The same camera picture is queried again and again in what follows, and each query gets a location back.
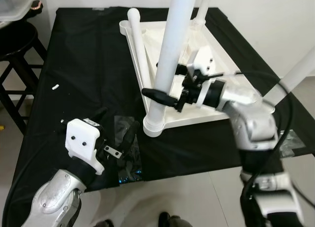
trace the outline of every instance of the tile floor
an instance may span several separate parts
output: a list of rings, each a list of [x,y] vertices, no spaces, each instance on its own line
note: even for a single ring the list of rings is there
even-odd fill
[[[305,79],[294,93],[315,117],[315,77]],[[0,107],[0,217],[9,190],[22,135]],[[301,190],[315,202],[315,159],[312,155],[284,159]],[[240,168],[170,179],[126,184],[82,195],[83,206],[75,227],[93,226],[110,218],[116,227],[156,227],[161,211],[180,215],[194,227],[243,227],[239,204]],[[301,201],[305,226],[315,227],[315,211]]]

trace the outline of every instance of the black tablecloth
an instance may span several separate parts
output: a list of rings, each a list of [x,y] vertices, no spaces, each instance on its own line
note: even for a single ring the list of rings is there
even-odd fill
[[[108,112],[100,123],[112,140],[115,115],[132,116],[142,123],[145,110],[126,37],[119,30],[119,22],[127,19],[127,10],[58,9],[15,177],[35,151],[42,151],[14,196],[10,215],[16,225],[27,217],[35,191],[58,169],[67,167],[69,156],[64,148],[65,135],[60,132],[61,119],[85,118],[106,106]],[[139,11],[141,21],[166,20],[167,9]],[[219,9],[209,9],[206,25],[241,70],[274,74]],[[264,79],[249,80],[263,95],[274,85]],[[60,86],[53,91],[56,84]],[[292,129],[306,145],[294,152],[314,153],[315,121],[295,97],[294,105],[297,116]],[[287,119],[285,100],[278,109]],[[157,138],[147,137],[140,129],[137,137],[145,181],[240,165],[228,120],[167,129]],[[112,164],[90,190],[118,185]]]

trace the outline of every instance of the shoe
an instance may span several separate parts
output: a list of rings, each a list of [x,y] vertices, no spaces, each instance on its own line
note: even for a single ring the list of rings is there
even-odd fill
[[[95,227],[114,227],[114,224],[111,220],[106,220],[98,222]]]
[[[167,212],[162,212],[158,217],[158,227],[169,227],[169,218],[171,218],[171,216]]]

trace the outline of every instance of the wooden stool leg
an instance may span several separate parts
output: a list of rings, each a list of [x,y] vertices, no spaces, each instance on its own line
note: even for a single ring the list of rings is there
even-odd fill
[[[17,109],[15,108],[10,97],[5,93],[5,89],[1,84],[0,84],[0,101],[2,102],[7,112],[9,113],[9,115],[11,116],[11,118],[13,119],[17,127],[20,129],[22,134],[25,134],[26,124],[23,121]]]
[[[22,79],[26,87],[30,87],[36,92],[38,78],[26,60],[23,57],[12,57],[10,58],[10,63],[13,65],[14,70]]]
[[[45,61],[47,57],[47,51],[38,38],[34,41],[33,47],[35,51],[39,54],[39,56],[43,59],[43,61]]]

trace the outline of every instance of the white cylindrical leg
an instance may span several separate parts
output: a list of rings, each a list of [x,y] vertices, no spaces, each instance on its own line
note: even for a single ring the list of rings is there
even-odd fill
[[[205,24],[205,22],[206,22],[205,19],[206,19],[206,14],[207,14],[207,11],[209,8],[209,3],[210,3],[210,0],[202,0],[201,1],[197,16],[195,18],[195,23],[200,24],[200,25]]]
[[[144,88],[152,88],[146,50],[144,48],[142,31],[140,27],[140,13],[136,8],[131,8],[128,10],[127,15],[132,29],[132,36],[136,48],[142,85]]]
[[[195,0],[172,0],[159,56],[154,88],[169,93],[181,49],[189,27]],[[150,137],[157,137],[164,128],[165,106],[151,100],[143,130]]]
[[[292,91],[313,70],[315,70],[315,47],[280,82],[285,84],[289,91]],[[277,105],[285,96],[283,90],[278,85],[275,85],[264,96],[264,99]]]

